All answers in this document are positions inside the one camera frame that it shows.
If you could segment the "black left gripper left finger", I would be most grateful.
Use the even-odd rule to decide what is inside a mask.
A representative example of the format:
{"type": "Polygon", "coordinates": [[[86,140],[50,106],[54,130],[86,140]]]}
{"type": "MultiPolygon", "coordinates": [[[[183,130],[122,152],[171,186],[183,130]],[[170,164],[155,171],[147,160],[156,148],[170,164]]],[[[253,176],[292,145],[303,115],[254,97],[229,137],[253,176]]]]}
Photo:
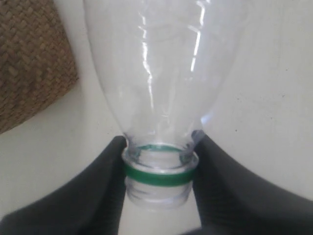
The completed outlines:
{"type": "Polygon", "coordinates": [[[116,235],[125,198],[122,152],[116,136],[68,183],[0,221],[2,235],[116,235]]]}

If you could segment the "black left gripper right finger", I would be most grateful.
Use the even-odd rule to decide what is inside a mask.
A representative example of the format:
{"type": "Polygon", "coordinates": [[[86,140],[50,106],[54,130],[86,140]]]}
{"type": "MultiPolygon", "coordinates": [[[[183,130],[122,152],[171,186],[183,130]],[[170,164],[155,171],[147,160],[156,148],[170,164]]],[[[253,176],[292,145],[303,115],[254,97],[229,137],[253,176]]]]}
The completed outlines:
{"type": "Polygon", "coordinates": [[[192,133],[199,157],[193,191],[201,227],[195,235],[310,235],[313,203],[263,179],[208,135],[192,133]]]}

